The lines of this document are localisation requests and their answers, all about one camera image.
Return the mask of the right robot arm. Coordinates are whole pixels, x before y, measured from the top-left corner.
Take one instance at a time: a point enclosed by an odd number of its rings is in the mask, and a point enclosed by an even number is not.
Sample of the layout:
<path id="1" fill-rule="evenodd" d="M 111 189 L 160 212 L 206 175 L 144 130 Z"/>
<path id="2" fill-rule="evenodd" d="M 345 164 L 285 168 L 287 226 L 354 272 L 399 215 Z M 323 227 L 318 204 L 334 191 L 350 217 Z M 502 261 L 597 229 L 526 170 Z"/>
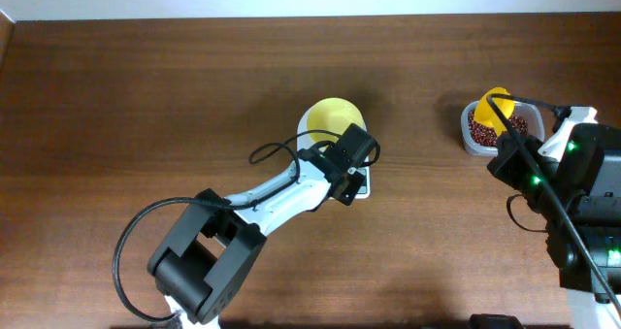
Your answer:
<path id="1" fill-rule="evenodd" d="M 487 169 L 544 217 L 547 253 L 567 292 L 573 327 L 617 328 L 620 131 L 598 123 L 592 107 L 570 107 L 556 116 L 546 142 L 531 135 L 522 139 L 539 165 L 538 174 L 507 132 L 498 139 L 498 154 Z"/>

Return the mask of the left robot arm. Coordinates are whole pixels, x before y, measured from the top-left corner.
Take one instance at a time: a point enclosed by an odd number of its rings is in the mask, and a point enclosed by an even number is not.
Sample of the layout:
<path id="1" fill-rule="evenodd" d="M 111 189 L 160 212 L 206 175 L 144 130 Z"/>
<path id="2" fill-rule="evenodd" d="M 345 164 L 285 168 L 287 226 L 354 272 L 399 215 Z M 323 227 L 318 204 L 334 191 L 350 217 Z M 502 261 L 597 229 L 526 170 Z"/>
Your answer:
<path id="1" fill-rule="evenodd" d="M 165 327 L 218 327 L 268 235 L 330 199 L 350 205 L 379 151 L 376 139 L 350 124 L 294 152 L 285 171 L 251 190 L 196 195 L 147 263 L 172 312 Z"/>

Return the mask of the pale yellow plastic bowl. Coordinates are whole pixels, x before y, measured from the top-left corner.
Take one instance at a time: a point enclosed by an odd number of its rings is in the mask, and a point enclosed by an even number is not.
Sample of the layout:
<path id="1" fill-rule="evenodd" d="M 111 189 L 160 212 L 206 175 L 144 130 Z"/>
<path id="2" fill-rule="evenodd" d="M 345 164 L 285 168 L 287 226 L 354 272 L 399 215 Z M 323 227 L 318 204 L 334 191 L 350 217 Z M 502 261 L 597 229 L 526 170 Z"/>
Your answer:
<path id="1" fill-rule="evenodd" d="M 315 103 L 304 121 L 307 130 L 326 130 L 339 135 L 351 123 L 366 128 L 360 110 L 343 98 L 326 98 Z"/>

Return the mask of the red adzuki beans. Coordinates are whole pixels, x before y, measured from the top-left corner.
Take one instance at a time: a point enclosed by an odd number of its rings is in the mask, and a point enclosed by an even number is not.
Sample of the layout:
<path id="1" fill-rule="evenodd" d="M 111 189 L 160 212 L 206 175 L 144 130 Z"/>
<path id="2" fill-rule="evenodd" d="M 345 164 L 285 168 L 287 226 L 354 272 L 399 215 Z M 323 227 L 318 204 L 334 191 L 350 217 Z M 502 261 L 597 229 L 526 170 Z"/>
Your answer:
<path id="1" fill-rule="evenodd" d="M 528 133 L 528 123 L 522 116 L 512 115 L 509 119 L 511 126 L 521 135 Z M 493 128 L 486 127 L 474 120 L 474 111 L 468 113 L 468 125 L 472 139 L 478 145 L 494 147 L 498 136 Z"/>

